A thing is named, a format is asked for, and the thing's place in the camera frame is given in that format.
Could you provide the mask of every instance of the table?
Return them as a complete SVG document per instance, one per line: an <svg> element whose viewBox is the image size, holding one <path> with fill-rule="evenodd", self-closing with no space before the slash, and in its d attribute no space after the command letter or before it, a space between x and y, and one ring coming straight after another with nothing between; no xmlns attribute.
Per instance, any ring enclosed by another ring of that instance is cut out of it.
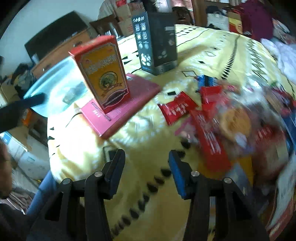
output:
<svg viewBox="0 0 296 241"><path fill-rule="evenodd" d="M185 91L200 105L199 94L195 93L195 76L206 74L244 83L255 75L267 83L280 82L294 95L295 85L281 74L276 61L255 40L188 25L176 25L176 40L178 67L159 76L140 70L133 35L119 41L125 72L156 82L163 89L108 140L96 135L79 110L90 100L90 94L63 113L48 118L50 166L59 182L67 177L84 179L100 170L104 165L104 146L125 150L126 165L117 194L112 200L105 201L113 233L117 234L119 227L124 226L115 240L182 240L190 201L182 200L173 178L166 177L170 172L167 160L171 149L184 151L184 161L192 169L212 178L222 175L209 173L196 149L184 149L179 138L174 136L182 120L167 126L157 104L173 100L168 92ZM252 182L249 163L242 161L241 166Z"/></svg>

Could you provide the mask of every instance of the pink book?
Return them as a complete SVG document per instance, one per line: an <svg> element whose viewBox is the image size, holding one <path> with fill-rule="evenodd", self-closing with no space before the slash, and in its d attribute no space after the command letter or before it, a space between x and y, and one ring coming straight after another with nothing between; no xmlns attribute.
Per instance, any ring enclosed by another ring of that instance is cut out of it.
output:
<svg viewBox="0 0 296 241"><path fill-rule="evenodd" d="M131 97L118 108L104 114L95 99L92 99L81 111L92 128L103 139L108 139L137 113L158 92L160 86L134 74L127 74Z"/></svg>

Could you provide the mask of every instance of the red box top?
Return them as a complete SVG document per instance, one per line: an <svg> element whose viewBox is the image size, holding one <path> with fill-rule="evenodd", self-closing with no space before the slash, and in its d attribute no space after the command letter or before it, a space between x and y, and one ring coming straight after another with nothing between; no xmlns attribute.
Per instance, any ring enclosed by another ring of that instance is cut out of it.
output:
<svg viewBox="0 0 296 241"><path fill-rule="evenodd" d="M103 36L99 36L95 39L92 39L90 41L88 41L87 43L81 44L75 48L72 48L71 51L69 51L69 54L72 55L73 57L86 53L88 51L90 51L91 49L93 49L96 46L100 46L102 44L105 44L107 42L116 42L116 37L114 35L103 35Z"/></svg>

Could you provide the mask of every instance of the metal screw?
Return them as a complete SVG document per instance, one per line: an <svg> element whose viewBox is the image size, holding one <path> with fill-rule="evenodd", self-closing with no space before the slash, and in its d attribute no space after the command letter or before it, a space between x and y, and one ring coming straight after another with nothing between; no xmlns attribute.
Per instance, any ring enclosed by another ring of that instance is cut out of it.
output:
<svg viewBox="0 0 296 241"><path fill-rule="evenodd" d="M97 171L94 173L95 177L101 177L103 175L103 173L101 171Z"/></svg>
<svg viewBox="0 0 296 241"><path fill-rule="evenodd" d="M231 178L226 177L226 178L224 178L224 182L230 184L230 183L232 183L232 180L231 180Z"/></svg>
<svg viewBox="0 0 296 241"><path fill-rule="evenodd" d="M191 172L191 176L193 176L193 177L198 177L199 175L200 175L200 173L198 171Z"/></svg>
<svg viewBox="0 0 296 241"><path fill-rule="evenodd" d="M71 179L70 178L66 178L63 180L63 184L67 185L71 182Z"/></svg>

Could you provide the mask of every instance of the wooden drawer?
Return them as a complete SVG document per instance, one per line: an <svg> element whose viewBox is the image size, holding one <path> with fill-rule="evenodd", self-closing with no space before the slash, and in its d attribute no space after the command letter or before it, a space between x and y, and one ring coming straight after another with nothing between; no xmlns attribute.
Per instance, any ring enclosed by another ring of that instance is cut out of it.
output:
<svg viewBox="0 0 296 241"><path fill-rule="evenodd" d="M33 75L39 79L46 71L48 71L55 64L69 56L68 51L82 43L90 40L87 30L76 34L70 39L66 40L51 52L49 52L33 69Z"/></svg>

